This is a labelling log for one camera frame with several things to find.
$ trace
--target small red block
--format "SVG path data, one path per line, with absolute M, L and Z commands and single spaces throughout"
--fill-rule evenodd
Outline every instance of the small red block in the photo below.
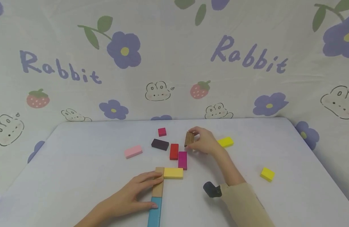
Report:
M 172 143 L 171 144 L 171 149 L 169 152 L 169 159 L 170 160 L 178 160 L 178 144 L 177 143 Z
M 158 129 L 159 136 L 167 136 L 166 128 Z

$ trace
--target hand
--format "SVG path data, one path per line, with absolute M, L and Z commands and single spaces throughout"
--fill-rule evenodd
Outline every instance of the hand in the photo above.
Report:
M 158 208 L 153 202 L 138 202 L 137 194 L 146 188 L 152 187 L 163 181 L 160 172 L 144 172 L 133 177 L 122 189 L 97 205 L 105 212 L 108 218 L 119 217 L 141 210 Z
M 217 142 L 212 132 L 207 129 L 196 126 L 189 129 L 189 132 L 193 132 L 195 135 L 199 134 L 199 139 L 188 145 L 190 149 L 199 150 L 210 155 L 214 155 L 215 153 L 224 150 Z

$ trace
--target fabric backdrop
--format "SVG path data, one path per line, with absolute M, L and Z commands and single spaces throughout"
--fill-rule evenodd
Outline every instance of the fabric backdrop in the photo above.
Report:
M 349 0 L 0 0 L 0 196 L 65 121 L 277 116 L 349 199 Z

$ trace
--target brown wooden block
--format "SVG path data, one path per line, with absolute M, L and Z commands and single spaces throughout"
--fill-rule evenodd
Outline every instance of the brown wooden block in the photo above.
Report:
M 160 176 L 159 178 L 163 179 L 163 177 L 164 177 L 164 167 L 156 167 L 156 172 L 161 172 L 162 176 Z M 155 186 L 153 186 L 152 197 L 162 197 L 162 195 L 163 195 L 163 182 L 164 181 L 162 181 L 161 183 L 156 184 Z
M 186 133 L 186 139 L 185 139 L 185 147 L 195 141 L 195 134 L 192 132 L 187 132 Z

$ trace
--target beige sleeve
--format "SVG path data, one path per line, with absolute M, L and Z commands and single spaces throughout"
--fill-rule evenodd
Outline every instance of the beige sleeve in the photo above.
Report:
M 250 184 L 221 184 L 220 187 L 221 199 L 238 227 L 275 227 Z

